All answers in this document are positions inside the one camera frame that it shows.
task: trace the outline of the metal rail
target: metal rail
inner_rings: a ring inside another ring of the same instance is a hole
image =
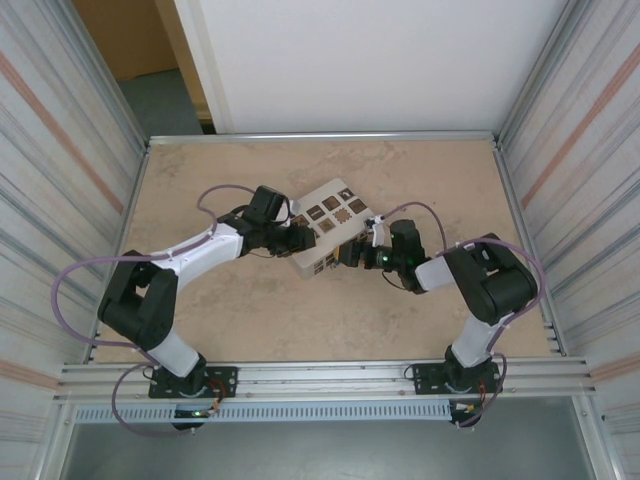
[[[327,132],[327,133],[252,133],[224,135],[154,136],[149,144],[185,143],[281,143],[281,142],[364,142],[401,140],[493,140],[488,130],[433,130],[423,132]]]
[[[463,399],[474,395],[416,397],[413,382],[403,377],[412,363],[442,360],[387,362],[287,362],[215,364],[239,367],[236,397],[228,402],[287,402],[322,400]],[[113,385],[131,364],[66,366],[54,401],[100,404],[111,401]],[[148,398],[149,380],[133,372],[122,383],[123,403],[166,403]],[[504,397],[554,397],[593,395],[595,389],[582,358],[513,358],[505,381]],[[181,399],[176,403],[198,403]]]

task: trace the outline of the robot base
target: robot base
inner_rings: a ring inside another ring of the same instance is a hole
[[[204,371],[204,385],[193,395],[183,393],[180,380],[182,379],[164,368],[154,370],[149,398],[220,398],[220,384],[224,386],[222,397],[233,398],[236,396],[238,385],[238,368],[207,366]]]
[[[484,384],[487,395],[495,393],[498,388],[500,373],[493,362],[482,365],[476,370],[472,381],[452,385],[450,367],[444,363],[416,363],[411,365],[413,385],[416,395],[473,395],[480,394],[480,385]]]

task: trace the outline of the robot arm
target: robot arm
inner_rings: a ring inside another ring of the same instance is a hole
[[[98,308],[98,318],[176,377],[182,393],[198,392],[206,361],[174,329],[178,292],[203,273],[256,248],[285,257],[314,247],[313,230],[291,225],[295,213],[295,202],[268,187],[259,187],[249,205],[220,217],[215,231],[207,230],[156,252],[147,262],[119,263]],[[131,251],[126,255],[139,254]]]
[[[365,269],[396,272],[403,287],[415,294],[457,285],[471,314],[447,348],[442,368],[428,372],[427,381],[434,393],[438,386],[468,392],[479,380],[493,376],[489,352],[496,333],[535,298],[535,279],[506,247],[477,243],[432,259],[425,255],[412,220],[398,220],[389,228],[391,247],[377,246],[375,241],[350,242],[339,247],[335,256],[350,267],[364,264]],[[494,234],[484,238],[499,240]]]

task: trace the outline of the corrugated metal wall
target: corrugated metal wall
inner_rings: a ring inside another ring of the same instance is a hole
[[[0,4],[0,478],[28,475],[63,362],[84,346],[55,322],[63,267],[113,253],[144,155],[68,2]],[[88,334],[104,270],[60,292]]]
[[[640,2],[594,1],[505,157],[566,347],[640,478]]]

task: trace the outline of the floor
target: floor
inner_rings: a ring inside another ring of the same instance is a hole
[[[118,85],[147,136],[202,135],[180,70],[143,75]]]
[[[315,142],[172,144],[152,148],[127,249],[153,252],[206,228],[194,208],[220,183],[266,184],[292,198],[332,178],[345,180],[374,212],[428,201],[449,242],[495,232],[517,242],[491,148],[479,142]],[[245,192],[215,192],[205,205],[228,212]],[[433,219],[412,218],[428,255],[442,249]],[[339,361],[440,358],[462,331],[468,309],[456,288],[413,295],[379,272],[339,266],[301,281],[285,259],[243,257],[221,265],[178,296],[175,326],[209,361]],[[116,339],[104,328],[102,339]],[[506,331],[497,351],[549,355],[540,313]],[[126,349],[99,347],[100,362],[134,361]]]
[[[439,421],[246,423],[153,439],[80,425],[62,478],[589,480],[585,452],[570,399],[505,399],[474,432]]]

